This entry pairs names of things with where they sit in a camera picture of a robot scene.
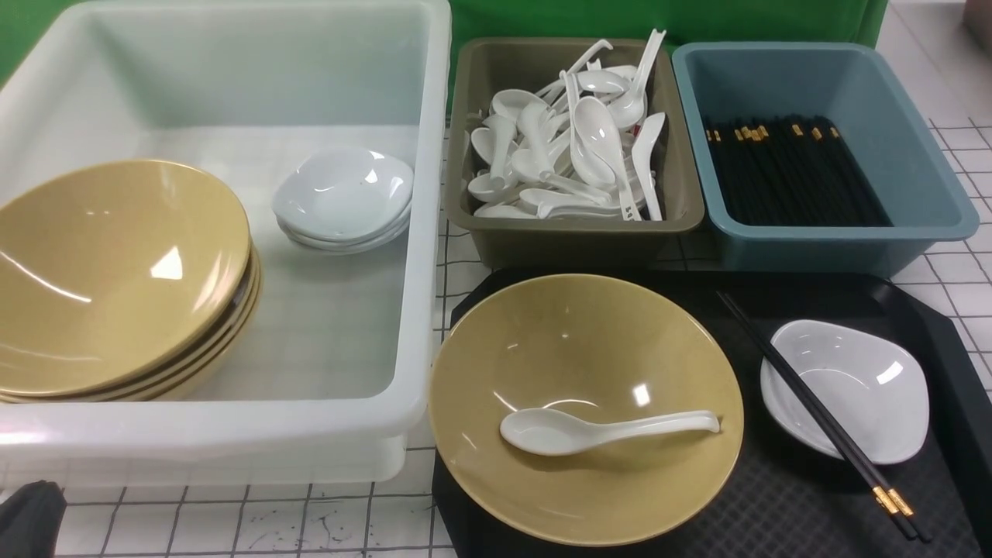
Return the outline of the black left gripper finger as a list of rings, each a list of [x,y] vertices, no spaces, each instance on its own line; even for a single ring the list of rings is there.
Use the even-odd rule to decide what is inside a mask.
[[[59,484],[38,480],[1,505],[2,557],[53,557],[67,501]]]

